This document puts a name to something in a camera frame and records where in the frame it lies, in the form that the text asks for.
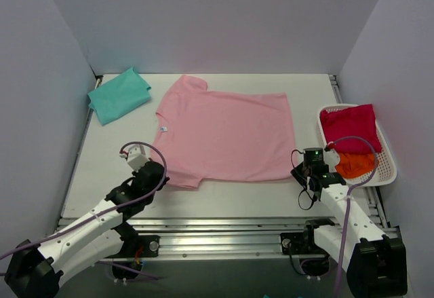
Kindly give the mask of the pink t-shirt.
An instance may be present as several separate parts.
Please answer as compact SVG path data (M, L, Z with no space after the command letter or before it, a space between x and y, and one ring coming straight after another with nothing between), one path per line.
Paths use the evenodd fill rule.
M151 157L166 160L169 183L187 189L202 181L264 182L290 177L295 134L287 95L209 90L183 75L156 110Z

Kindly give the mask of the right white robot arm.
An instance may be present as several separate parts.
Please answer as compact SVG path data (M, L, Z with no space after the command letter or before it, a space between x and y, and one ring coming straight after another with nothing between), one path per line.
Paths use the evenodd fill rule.
M408 291L406 248L400 238L381 230L352 196L354 188L331 172L324 150L302 150L303 161L292 176L316 202L332 212L332 219L307 221L301 244L309 252L322 250L338 264L335 289L347 279L354 297L396 297Z

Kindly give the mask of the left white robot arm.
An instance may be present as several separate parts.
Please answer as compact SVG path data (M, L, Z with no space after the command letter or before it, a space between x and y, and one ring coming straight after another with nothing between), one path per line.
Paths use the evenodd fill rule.
M148 161L87 214L40 243L20 243L4 275L17 297L55 297L63 284L108 257L139 257L149 248L128 223L167 182L164 166Z

